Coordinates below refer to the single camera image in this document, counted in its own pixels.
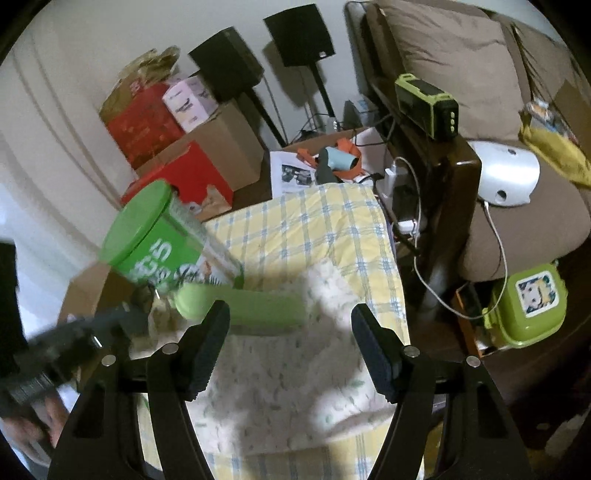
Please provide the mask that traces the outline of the person's hand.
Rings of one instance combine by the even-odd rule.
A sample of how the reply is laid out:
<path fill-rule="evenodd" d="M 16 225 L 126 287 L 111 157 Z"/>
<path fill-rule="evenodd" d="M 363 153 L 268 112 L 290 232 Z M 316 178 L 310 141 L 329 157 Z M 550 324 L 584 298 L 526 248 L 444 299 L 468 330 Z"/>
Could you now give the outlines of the person's hand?
<path fill-rule="evenodd" d="M 9 444 L 37 463 L 44 460 L 33 444 L 49 440 L 55 447 L 68 420 L 69 412 L 59 393 L 53 391 L 39 400 L 23 416 L 1 419 L 1 432 Z"/>

